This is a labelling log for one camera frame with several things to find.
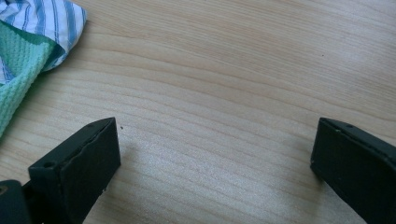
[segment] mounting hole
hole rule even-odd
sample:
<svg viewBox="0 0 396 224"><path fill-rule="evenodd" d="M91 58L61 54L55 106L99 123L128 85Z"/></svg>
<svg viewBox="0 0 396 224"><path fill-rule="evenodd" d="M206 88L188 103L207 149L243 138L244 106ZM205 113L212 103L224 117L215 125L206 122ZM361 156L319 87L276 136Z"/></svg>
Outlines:
<svg viewBox="0 0 396 224"><path fill-rule="evenodd" d="M6 193L7 190L8 190L7 186L0 186L0 195Z"/></svg>
<svg viewBox="0 0 396 224"><path fill-rule="evenodd" d="M54 167L54 166L55 166L55 162L54 161L47 161L43 165L44 168L51 168L51 167Z"/></svg>

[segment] clamp jaw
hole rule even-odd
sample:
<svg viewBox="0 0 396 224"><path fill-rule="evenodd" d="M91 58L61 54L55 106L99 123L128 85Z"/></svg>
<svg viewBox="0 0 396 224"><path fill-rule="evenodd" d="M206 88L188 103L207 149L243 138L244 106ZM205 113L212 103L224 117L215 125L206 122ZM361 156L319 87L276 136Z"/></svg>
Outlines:
<svg viewBox="0 0 396 224"><path fill-rule="evenodd" d="M350 124L320 119L311 169L367 223L396 223L396 147Z"/></svg>
<svg viewBox="0 0 396 224"><path fill-rule="evenodd" d="M31 165L23 187L0 182L1 223L82 223L119 167L116 120L90 123Z"/></svg>

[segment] table surface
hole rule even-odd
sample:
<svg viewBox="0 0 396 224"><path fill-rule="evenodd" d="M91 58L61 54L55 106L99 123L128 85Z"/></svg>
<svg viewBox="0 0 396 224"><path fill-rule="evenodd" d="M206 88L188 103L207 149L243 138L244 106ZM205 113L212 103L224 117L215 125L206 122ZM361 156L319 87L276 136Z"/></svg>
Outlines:
<svg viewBox="0 0 396 224"><path fill-rule="evenodd" d="M320 117L396 145L394 1L76 2L83 36L14 115L2 179L115 117L122 166L86 223L364 223L309 161Z"/></svg>

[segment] striped cloth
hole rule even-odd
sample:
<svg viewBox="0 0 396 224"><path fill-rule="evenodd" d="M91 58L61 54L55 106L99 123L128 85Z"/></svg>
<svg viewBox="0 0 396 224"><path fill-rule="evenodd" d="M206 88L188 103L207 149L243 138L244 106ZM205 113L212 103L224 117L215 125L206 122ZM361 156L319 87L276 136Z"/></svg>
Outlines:
<svg viewBox="0 0 396 224"><path fill-rule="evenodd" d="M44 35L58 44L43 71L65 59L78 42L86 20L86 10L68 0L0 0L0 21L31 34ZM0 52L0 86L14 77Z"/></svg>

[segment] black plastic object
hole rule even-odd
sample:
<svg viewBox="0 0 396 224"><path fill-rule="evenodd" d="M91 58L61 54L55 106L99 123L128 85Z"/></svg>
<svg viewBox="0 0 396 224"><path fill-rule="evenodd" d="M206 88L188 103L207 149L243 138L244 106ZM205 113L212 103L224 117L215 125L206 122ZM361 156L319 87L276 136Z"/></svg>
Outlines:
<svg viewBox="0 0 396 224"><path fill-rule="evenodd" d="M119 167L116 120L98 120L30 166L31 180L22 188L24 201L13 202L26 204L32 223L82 223ZM0 205L0 210L7 208L2 195Z"/></svg>
<svg viewBox="0 0 396 224"><path fill-rule="evenodd" d="M396 223L396 147L350 124L320 119L311 169L367 223Z"/></svg>
<svg viewBox="0 0 396 224"><path fill-rule="evenodd" d="M31 223L21 183L0 182L0 223Z"/></svg>

